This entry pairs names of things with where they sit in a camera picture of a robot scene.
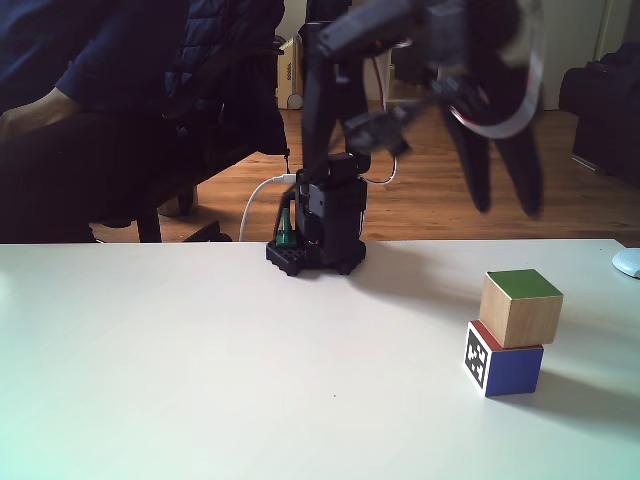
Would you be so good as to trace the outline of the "person's hand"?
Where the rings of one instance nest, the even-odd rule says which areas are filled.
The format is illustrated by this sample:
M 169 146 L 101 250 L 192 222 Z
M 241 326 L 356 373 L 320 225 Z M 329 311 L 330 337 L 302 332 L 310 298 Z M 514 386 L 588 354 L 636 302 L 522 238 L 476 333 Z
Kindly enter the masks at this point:
M 42 98 L 1 115 L 1 143 L 74 116 L 82 106 L 57 88 Z

